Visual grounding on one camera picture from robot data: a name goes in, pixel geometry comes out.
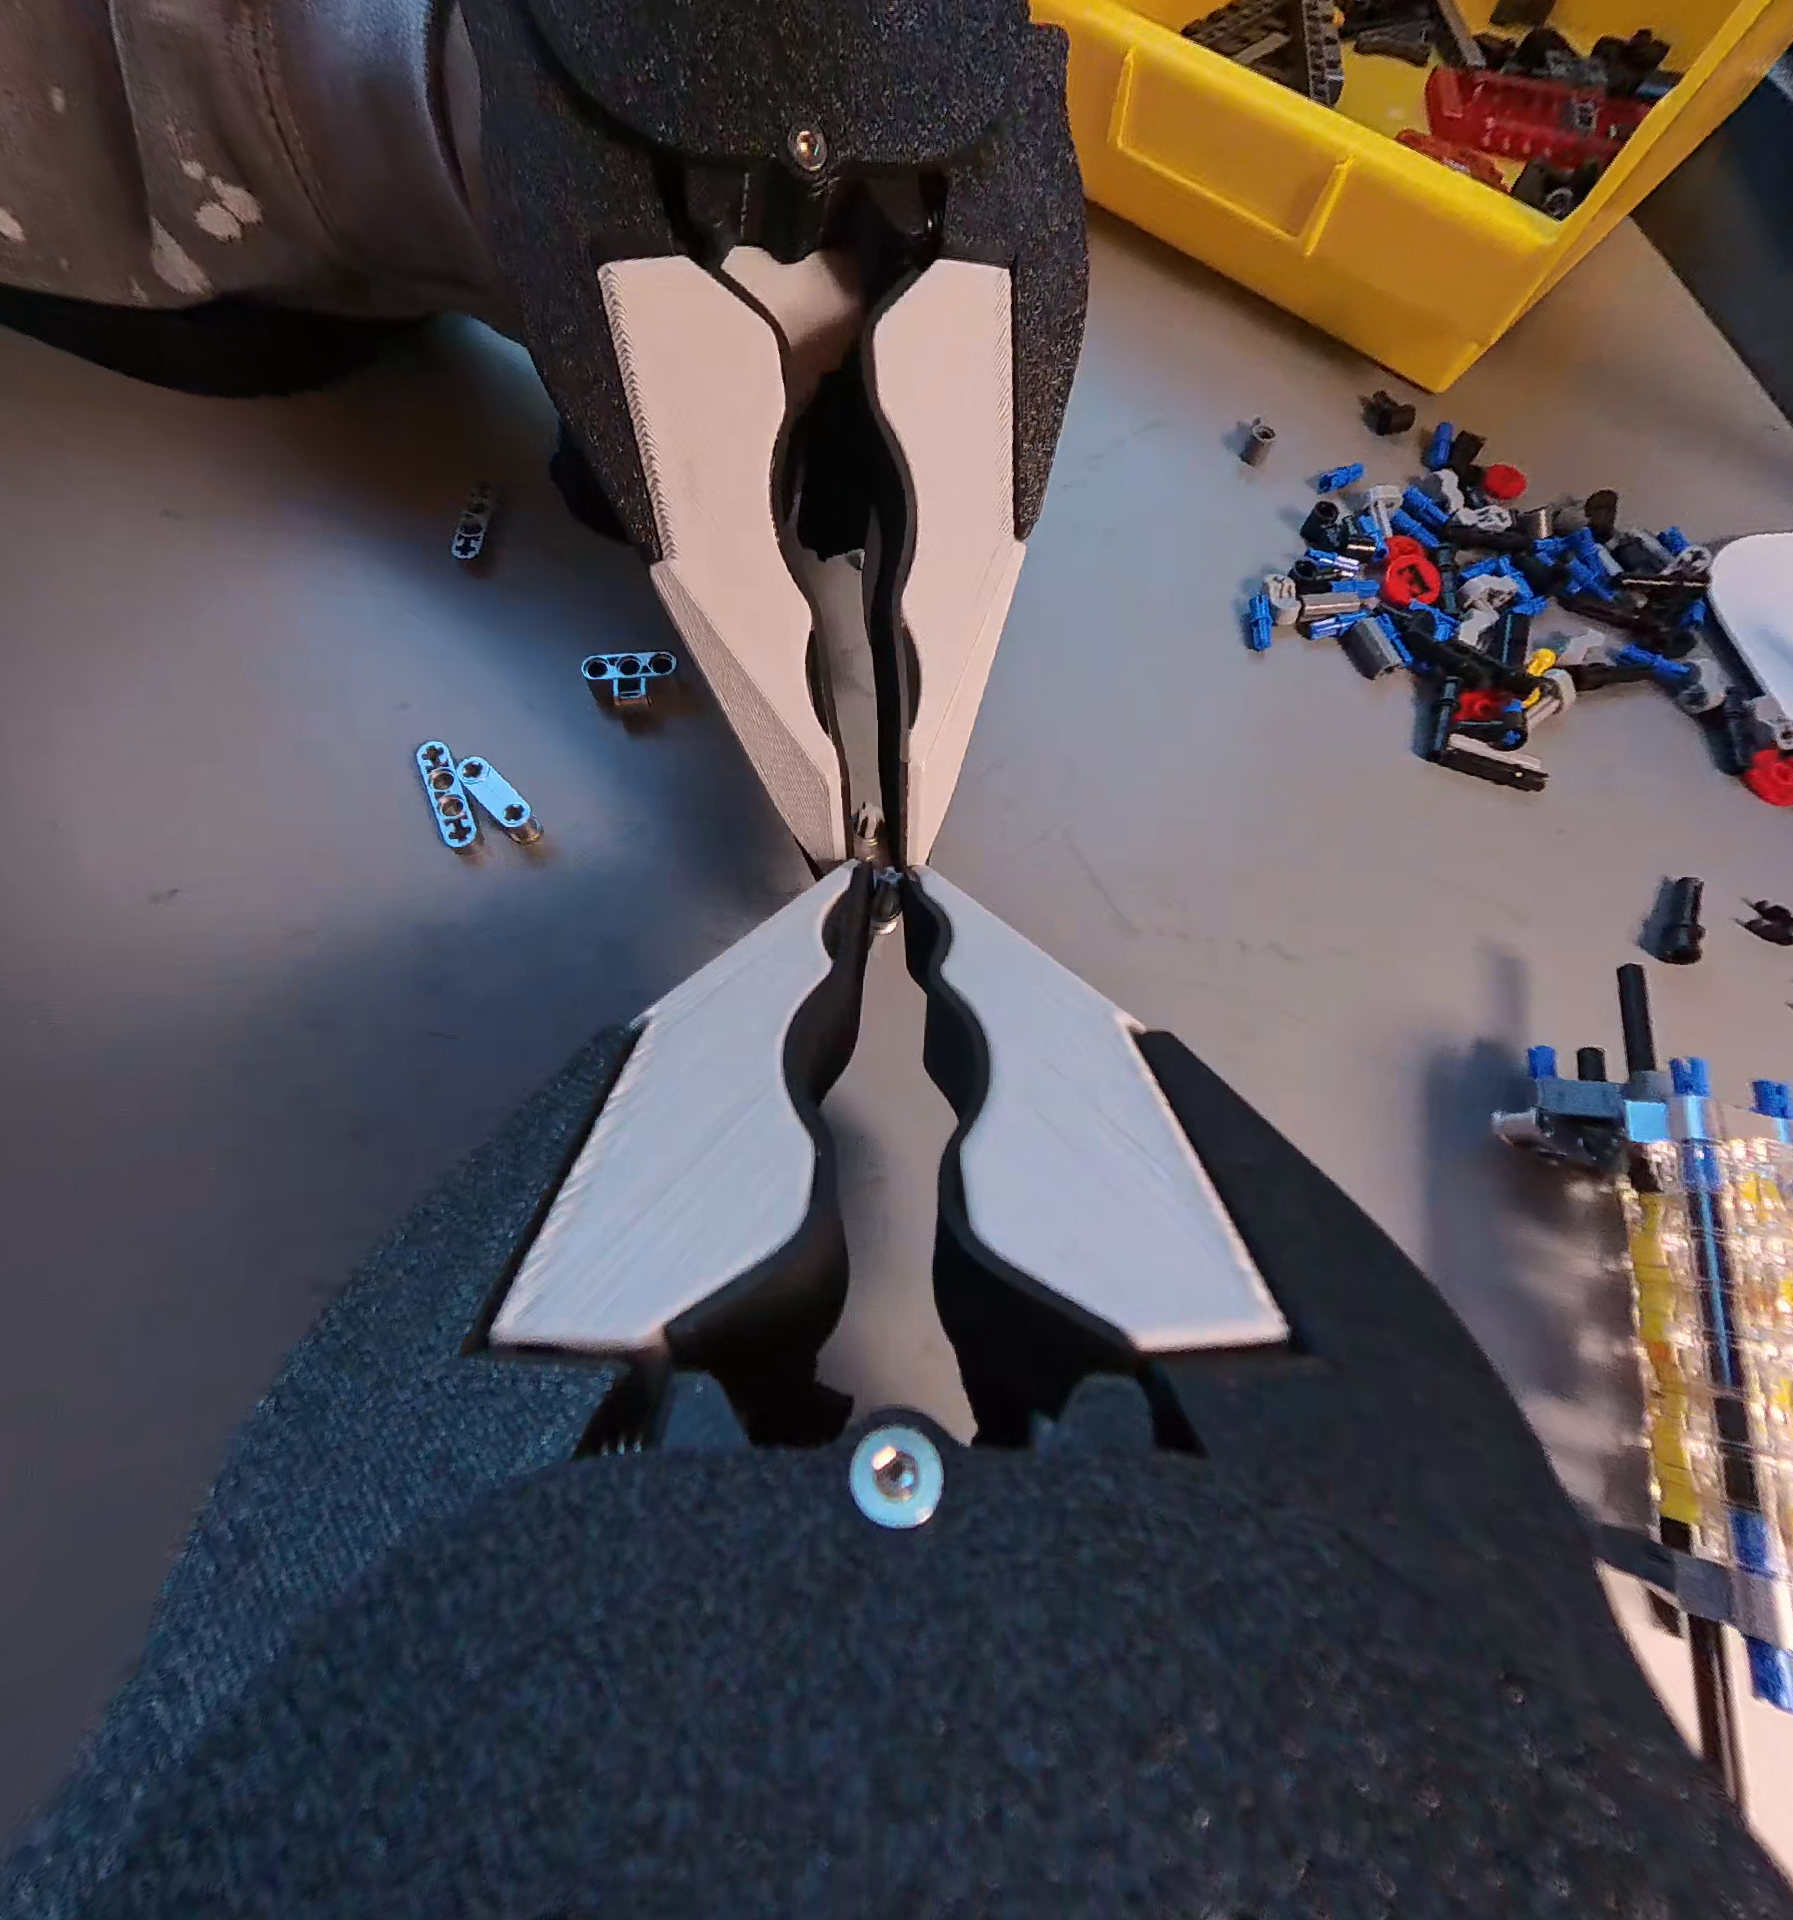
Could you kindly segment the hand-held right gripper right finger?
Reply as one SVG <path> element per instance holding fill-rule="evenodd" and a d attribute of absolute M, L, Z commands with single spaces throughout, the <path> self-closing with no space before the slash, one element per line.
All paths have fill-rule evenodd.
<path fill-rule="evenodd" d="M 1244 1237 L 1142 1053 L 1149 1030 L 973 894 L 904 877 L 939 1169 L 945 1329 L 1017 1311 L 1100 1352 L 1286 1342 Z"/>

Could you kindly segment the person's left forearm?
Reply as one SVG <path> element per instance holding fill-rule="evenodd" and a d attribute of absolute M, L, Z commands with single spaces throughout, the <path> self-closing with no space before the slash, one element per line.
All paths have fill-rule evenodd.
<path fill-rule="evenodd" d="M 0 326 L 205 398 L 516 333 L 442 2 L 0 2 Z"/>

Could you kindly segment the clear toy engine block assembly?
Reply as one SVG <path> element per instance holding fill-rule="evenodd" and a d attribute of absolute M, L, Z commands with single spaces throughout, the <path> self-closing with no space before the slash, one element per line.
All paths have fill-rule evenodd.
<path fill-rule="evenodd" d="M 1533 1046 L 1491 1130 L 1623 1214 L 1649 1522 L 1601 1524 L 1603 1560 L 1735 1635 L 1753 1699 L 1793 1716 L 1793 1089 L 1727 1105 L 1699 1057 L 1659 1057 L 1637 964 L 1617 1009 L 1626 1069 Z"/>

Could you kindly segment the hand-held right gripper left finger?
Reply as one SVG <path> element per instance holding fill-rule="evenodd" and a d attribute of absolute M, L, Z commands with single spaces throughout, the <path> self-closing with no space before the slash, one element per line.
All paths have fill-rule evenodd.
<path fill-rule="evenodd" d="M 855 1053 L 865 866 L 840 866 L 659 998 L 520 1251 L 494 1347 L 703 1352 L 767 1285 L 824 1291 L 821 1105 Z"/>

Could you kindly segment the pile of black red beams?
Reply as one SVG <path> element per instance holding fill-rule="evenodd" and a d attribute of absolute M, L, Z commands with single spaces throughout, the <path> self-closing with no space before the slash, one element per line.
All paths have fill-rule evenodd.
<path fill-rule="evenodd" d="M 1571 37 L 1558 5 L 1232 2 L 1192 46 L 1555 221 L 1681 82 L 1653 28 Z"/>

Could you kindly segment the pile of blue black pins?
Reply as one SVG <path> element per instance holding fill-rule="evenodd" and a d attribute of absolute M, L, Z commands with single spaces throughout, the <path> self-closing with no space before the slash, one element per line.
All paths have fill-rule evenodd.
<path fill-rule="evenodd" d="M 1549 787 L 1538 736 L 1587 696 L 1643 688 L 1727 779 L 1793 809 L 1793 716 L 1725 639 L 1714 547 L 1627 523 L 1621 494 L 1541 499 L 1438 422 L 1414 468 L 1321 468 L 1293 550 L 1240 595 L 1240 639 L 1312 643 L 1361 681 L 1414 688 L 1413 753 L 1510 793 Z"/>

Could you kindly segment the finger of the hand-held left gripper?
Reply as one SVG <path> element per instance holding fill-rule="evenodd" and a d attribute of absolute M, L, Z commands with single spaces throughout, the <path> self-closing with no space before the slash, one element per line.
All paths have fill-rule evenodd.
<path fill-rule="evenodd" d="M 925 267 L 868 327 L 865 386 L 899 486 L 880 579 L 896 669 L 885 796 L 899 860 L 917 869 L 948 815 L 1025 560 L 1008 269 Z"/>
<path fill-rule="evenodd" d="M 851 855 L 824 616 L 787 560 L 787 440 L 861 333 L 861 274 L 732 247 L 598 269 L 660 555 L 654 590 L 813 870 Z"/>

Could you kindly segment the grey desk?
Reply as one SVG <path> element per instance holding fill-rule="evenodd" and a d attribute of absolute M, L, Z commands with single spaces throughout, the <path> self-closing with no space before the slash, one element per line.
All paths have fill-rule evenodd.
<path fill-rule="evenodd" d="M 1096 219 L 1088 347 L 936 859 L 1177 1033 L 1462 1311 L 1558 1475 L 1617 1492 L 1617 1303 L 1575 1194 L 1486 1134 L 1526 1044 L 1617 1050 L 1666 877 L 1705 961 L 1667 1053 L 1793 1078 L 1793 813 L 1659 696 L 1549 732 L 1549 791 L 1413 756 L 1408 688 L 1249 655 L 1232 600 L 1384 377 Z M 1276 428 L 1268 460 L 1240 431 Z M 0 1845 L 142 1645 L 243 1414 L 350 1271 L 588 1037 L 807 873 L 701 693 L 578 679 L 666 624 L 550 486 L 527 361 L 442 323 L 217 403 L 0 330 Z M 499 510 L 487 560 L 451 532 Z M 542 820 L 451 853 L 414 752 Z"/>

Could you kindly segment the yellow plastic bin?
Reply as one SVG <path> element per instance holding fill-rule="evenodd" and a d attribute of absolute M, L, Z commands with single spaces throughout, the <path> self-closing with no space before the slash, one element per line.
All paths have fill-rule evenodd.
<path fill-rule="evenodd" d="M 1793 46 L 1793 2 L 1558 2 L 1571 37 L 1653 28 L 1685 77 L 1555 221 L 1180 37 L 1214 5 L 1051 2 L 1088 194 L 1177 253 L 1450 390 L 1695 154 Z"/>

